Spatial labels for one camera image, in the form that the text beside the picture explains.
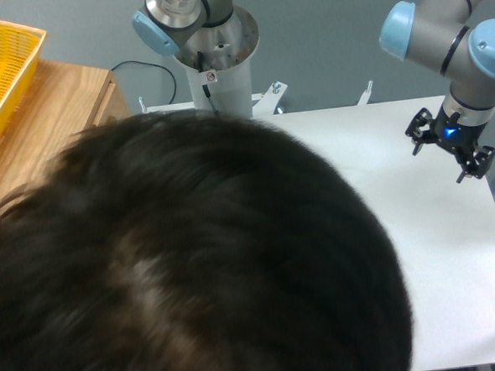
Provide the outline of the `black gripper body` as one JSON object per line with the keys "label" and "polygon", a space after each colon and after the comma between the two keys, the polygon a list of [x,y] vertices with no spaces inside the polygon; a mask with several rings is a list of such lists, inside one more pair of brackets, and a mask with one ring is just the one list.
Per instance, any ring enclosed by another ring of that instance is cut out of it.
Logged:
{"label": "black gripper body", "polygon": [[441,107],[431,124],[431,132],[437,135],[437,145],[444,150],[452,154],[472,154],[478,146],[477,141],[485,127],[485,123],[470,127],[459,124],[459,121],[452,122]]}

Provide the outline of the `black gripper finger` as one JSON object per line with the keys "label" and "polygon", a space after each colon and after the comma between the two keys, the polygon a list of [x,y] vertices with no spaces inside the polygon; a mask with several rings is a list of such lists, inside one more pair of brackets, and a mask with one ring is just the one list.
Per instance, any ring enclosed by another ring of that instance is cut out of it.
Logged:
{"label": "black gripper finger", "polygon": [[417,155],[424,145],[437,143],[434,122],[431,112],[425,107],[413,116],[405,130],[405,135],[411,138],[411,143],[414,146],[412,155]]}
{"label": "black gripper finger", "polygon": [[473,151],[461,152],[455,155],[461,173],[456,182],[461,183],[465,178],[481,179],[489,171],[495,159],[493,146],[477,146]]}

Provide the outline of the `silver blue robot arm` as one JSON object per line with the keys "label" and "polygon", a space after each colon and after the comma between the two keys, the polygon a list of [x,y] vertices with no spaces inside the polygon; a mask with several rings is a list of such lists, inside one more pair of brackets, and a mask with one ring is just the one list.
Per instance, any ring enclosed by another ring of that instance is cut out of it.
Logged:
{"label": "silver blue robot arm", "polygon": [[[495,19],[467,20],[482,0],[401,1],[379,35],[382,50],[450,80],[437,114],[420,110],[407,127],[416,150],[435,144],[463,177],[482,178],[495,149],[478,139],[495,113]],[[259,44],[254,17],[233,0],[144,0],[132,16],[138,37],[184,66],[194,106],[244,117],[273,113],[285,85],[253,97],[250,60]]]}

